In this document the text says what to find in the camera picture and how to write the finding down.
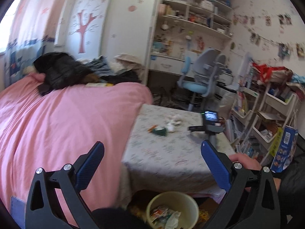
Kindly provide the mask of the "person's right hand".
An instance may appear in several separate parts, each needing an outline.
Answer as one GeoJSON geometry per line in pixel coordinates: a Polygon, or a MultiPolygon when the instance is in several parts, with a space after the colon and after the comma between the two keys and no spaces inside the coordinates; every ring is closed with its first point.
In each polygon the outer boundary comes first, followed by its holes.
{"type": "Polygon", "coordinates": [[[241,163],[244,168],[249,169],[249,170],[260,171],[262,168],[261,165],[259,164],[259,162],[257,162],[255,159],[252,159],[245,154],[236,153],[236,154],[230,155],[229,159],[232,162],[241,163]]]}

